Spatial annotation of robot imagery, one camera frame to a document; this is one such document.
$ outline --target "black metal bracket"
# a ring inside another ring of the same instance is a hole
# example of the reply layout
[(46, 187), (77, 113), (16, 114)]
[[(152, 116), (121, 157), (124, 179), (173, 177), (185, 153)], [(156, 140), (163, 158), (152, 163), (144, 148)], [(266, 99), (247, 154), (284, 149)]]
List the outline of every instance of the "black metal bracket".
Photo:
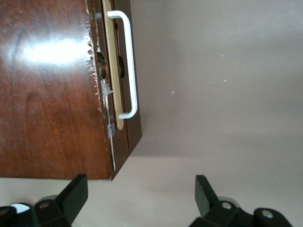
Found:
[(230, 201), (220, 201), (204, 175), (196, 176), (195, 198), (201, 217), (190, 227), (292, 227), (276, 210), (258, 208), (251, 215)]
[(43, 200), (29, 210), (0, 207), (0, 227), (71, 227), (88, 198), (86, 175), (78, 175), (54, 199)]

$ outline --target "bolt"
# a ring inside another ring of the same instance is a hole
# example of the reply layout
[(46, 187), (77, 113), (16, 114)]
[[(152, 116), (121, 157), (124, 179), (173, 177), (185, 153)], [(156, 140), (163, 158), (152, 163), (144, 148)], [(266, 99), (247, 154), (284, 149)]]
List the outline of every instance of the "bolt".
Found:
[(266, 218), (273, 218), (274, 217), (274, 215), (268, 210), (262, 210), (261, 213)]
[(227, 210), (230, 210), (232, 208), (232, 206), (227, 202), (222, 203), (222, 207)]
[(3, 208), (0, 210), (0, 216), (6, 215), (9, 212), (8, 208)]
[(40, 205), (40, 208), (42, 209), (42, 208), (46, 208), (46, 207), (48, 207), (48, 205), (49, 205), (49, 202), (44, 202), (44, 203), (42, 203), (41, 205)]

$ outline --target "wooden cabinet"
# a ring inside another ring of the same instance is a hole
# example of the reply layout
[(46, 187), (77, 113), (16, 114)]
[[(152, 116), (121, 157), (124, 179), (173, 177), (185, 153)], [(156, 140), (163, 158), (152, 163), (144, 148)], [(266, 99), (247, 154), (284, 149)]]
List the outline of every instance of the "wooden cabinet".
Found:
[[(87, 173), (110, 180), (140, 140), (139, 108), (117, 128), (103, 6), (101, 0), (0, 1), (1, 177)], [(131, 20), (130, 1), (110, 6)], [(123, 23), (111, 19), (107, 26), (121, 111), (129, 112)]]

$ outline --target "gray floor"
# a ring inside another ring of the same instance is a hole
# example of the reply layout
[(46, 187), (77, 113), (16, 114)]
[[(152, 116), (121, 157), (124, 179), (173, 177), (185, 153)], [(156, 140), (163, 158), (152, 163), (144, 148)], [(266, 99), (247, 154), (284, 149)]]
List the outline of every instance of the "gray floor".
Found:
[[(75, 227), (188, 226), (196, 174), (303, 226), (303, 2), (133, 0), (143, 138)], [(0, 179), (1, 202), (67, 181)]]

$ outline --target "metal handle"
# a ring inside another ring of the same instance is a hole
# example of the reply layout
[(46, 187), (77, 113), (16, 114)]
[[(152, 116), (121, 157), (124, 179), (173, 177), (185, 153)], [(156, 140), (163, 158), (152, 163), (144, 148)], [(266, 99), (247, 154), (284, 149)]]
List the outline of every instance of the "metal handle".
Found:
[(125, 33), (125, 46), (126, 46), (126, 60), (128, 68), (129, 90), (131, 96), (132, 110), (129, 113), (119, 114), (120, 119), (129, 119), (133, 117), (138, 110), (137, 91), (136, 91), (136, 79), (134, 74), (134, 55), (133, 55), (133, 43), (132, 43), (132, 31), (131, 23), (124, 12), (119, 10), (108, 11), (107, 16), (111, 19), (121, 18), (124, 25)]

